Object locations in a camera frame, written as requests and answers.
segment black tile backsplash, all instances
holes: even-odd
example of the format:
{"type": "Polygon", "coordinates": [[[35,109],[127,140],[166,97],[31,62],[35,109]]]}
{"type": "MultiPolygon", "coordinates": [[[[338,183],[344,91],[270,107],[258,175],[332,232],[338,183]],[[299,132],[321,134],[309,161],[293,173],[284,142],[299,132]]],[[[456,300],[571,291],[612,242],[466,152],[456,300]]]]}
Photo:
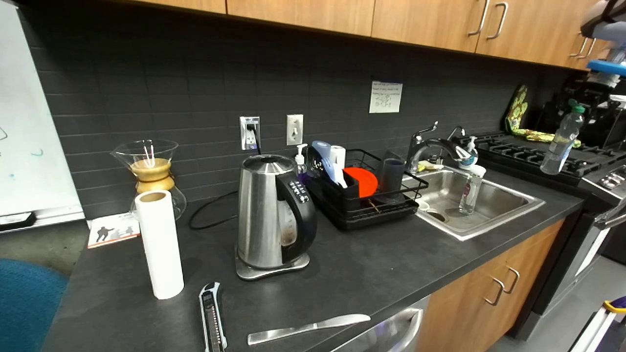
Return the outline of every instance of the black tile backsplash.
{"type": "Polygon", "coordinates": [[[260,115],[262,150],[286,146],[286,113],[305,138],[405,154],[413,130],[499,128],[518,83],[534,99],[565,70],[115,1],[27,1],[23,25],[88,216],[127,210],[133,177],[108,152],[174,138],[190,199],[237,189],[239,115],[260,115]],[[370,81],[403,81],[401,113],[370,115],[370,81]]]}

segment kitchen counter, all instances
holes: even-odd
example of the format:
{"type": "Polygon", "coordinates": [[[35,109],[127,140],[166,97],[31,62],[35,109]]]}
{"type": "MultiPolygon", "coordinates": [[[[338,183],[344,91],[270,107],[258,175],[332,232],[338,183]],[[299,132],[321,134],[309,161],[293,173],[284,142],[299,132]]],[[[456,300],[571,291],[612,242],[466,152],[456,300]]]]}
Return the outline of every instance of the kitchen counter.
{"type": "MultiPolygon", "coordinates": [[[[546,203],[466,242],[419,216],[340,232],[319,210],[311,263],[256,281],[243,281],[235,273],[237,220],[190,230],[182,218],[178,236],[186,285],[168,300],[153,294],[141,238],[84,249],[45,349],[201,349],[198,291],[211,281],[223,283],[221,314],[229,349],[331,349],[583,205],[581,197],[495,169],[487,171],[487,179],[546,203]],[[366,312],[372,320],[246,345],[248,332],[344,312],[366,312]]],[[[235,210],[235,203],[233,197],[221,206],[235,210]]]]}

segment sink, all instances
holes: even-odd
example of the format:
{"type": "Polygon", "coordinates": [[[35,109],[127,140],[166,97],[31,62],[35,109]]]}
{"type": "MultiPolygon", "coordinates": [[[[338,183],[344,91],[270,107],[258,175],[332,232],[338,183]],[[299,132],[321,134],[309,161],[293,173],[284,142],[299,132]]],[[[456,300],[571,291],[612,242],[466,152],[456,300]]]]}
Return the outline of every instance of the sink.
{"type": "MultiPolygon", "coordinates": [[[[471,212],[460,212],[458,203],[469,177],[467,171],[444,167],[438,171],[419,173],[419,177],[428,181],[428,187],[421,189],[419,193],[405,191],[407,197],[419,203],[417,216],[456,236],[458,240],[483,234],[546,203],[528,193],[483,179],[475,208],[471,212]]],[[[403,185],[413,187],[417,185],[417,179],[405,177],[403,185]]]]}

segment stainless steel kettle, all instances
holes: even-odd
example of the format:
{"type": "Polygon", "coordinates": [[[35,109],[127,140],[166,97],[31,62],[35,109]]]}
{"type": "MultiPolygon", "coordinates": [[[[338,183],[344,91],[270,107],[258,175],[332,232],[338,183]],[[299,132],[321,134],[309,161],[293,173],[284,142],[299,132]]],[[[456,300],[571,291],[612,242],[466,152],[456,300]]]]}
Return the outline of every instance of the stainless steel kettle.
{"type": "Polygon", "coordinates": [[[293,160],[256,154],[243,161],[239,183],[237,273],[256,279],[309,263],[315,206],[295,177],[293,160]]]}

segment wall outlet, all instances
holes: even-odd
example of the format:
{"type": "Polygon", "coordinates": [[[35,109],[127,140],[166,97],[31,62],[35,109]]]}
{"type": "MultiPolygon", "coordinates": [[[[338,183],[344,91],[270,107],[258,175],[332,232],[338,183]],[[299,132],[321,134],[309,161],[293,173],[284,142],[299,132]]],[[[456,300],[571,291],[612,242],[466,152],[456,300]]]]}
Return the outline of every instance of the wall outlet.
{"type": "Polygon", "coordinates": [[[258,115],[241,115],[241,150],[260,148],[260,117],[258,115]]]}
{"type": "Polygon", "coordinates": [[[303,113],[289,113],[288,115],[288,144],[301,144],[305,136],[305,115],[303,113]]]}

